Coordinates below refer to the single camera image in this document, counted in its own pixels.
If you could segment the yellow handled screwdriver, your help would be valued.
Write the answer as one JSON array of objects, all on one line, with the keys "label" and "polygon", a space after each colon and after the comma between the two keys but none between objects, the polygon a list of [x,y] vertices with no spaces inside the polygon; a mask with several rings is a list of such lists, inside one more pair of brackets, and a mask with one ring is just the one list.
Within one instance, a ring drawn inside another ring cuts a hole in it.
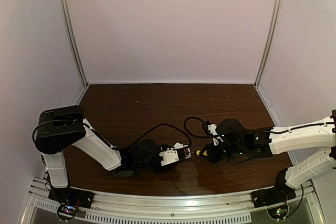
[{"label": "yellow handled screwdriver", "polygon": [[193,152],[197,156],[207,156],[207,150],[202,151],[202,150],[196,150]]}]

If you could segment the white remote control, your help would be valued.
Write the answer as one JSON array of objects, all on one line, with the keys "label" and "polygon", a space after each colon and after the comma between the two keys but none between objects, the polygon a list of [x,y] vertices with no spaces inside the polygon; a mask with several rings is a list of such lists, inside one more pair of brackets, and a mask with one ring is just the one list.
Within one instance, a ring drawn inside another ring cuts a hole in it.
[{"label": "white remote control", "polygon": [[181,147],[174,147],[173,152],[177,154],[178,161],[183,161],[185,159],[191,158],[191,150],[188,145]]}]

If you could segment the white battery cover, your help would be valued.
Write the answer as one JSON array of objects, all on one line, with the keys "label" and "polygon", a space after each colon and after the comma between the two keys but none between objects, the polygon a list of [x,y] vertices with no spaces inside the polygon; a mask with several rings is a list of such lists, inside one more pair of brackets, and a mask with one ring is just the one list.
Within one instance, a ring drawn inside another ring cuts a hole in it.
[{"label": "white battery cover", "polygon": [[174,148],[182,148],[182,147],[183,147],[183,144],[181,144],[181,143],[175,143],[175,144],[173,145],[173,147],[174,147]]}]

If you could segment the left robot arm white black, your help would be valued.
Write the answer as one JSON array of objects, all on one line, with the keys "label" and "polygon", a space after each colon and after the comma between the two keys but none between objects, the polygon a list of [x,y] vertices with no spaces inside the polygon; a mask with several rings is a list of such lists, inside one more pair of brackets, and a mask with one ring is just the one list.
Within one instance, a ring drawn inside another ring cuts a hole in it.
[{"label": "left robot arm white black", "polygon": [[136,175],[141,169],[165,172],[191,158],[190,144],[159,145],[145,135],[126,147],[116,147],[97,133],[78,105],[43,111],[32,140],[42,156],[51,190],[64,194],[70,189],[64,150],[70,146],[89,155],[105,170],[124,177]]}]

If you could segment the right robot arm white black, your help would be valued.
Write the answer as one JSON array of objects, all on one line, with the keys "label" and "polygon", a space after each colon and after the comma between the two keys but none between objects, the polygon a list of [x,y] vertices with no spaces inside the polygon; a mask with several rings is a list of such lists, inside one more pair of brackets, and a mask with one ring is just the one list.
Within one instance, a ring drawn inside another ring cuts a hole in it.
[{"label": "right robot arm white black", "polygon": [[245,156],[248,161],[288,151],[315,148],[319,151],[277,174],[271,192],[292,192],[302,183],[335,168],[335,110],[321,120],[287,127],[247,129],[237,119],[204,126],[213,141],[196,155],[211,164]]}]

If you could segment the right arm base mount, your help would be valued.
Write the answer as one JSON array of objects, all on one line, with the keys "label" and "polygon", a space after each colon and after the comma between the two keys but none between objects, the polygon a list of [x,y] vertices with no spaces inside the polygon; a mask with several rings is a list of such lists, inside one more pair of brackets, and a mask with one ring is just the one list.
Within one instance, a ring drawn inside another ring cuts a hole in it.
[{"label": "right arm base mount", "polygon": [[260,189],[251,192],[251,197],[255,208],[279,204],[285,202],[286,200],[296,198],[296,193],[293,188],[289,189],[279,189],[279,188],[268,188]]}]

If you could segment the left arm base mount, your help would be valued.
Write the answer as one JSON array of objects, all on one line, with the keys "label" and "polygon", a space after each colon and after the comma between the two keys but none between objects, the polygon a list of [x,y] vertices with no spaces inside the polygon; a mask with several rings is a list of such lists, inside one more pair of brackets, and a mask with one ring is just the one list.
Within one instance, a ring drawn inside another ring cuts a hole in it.
[{"label": "left arm base mount", "polygon": [[48,198],[74,207],[91,208],[94,193],[74,188],[54,188]]}]

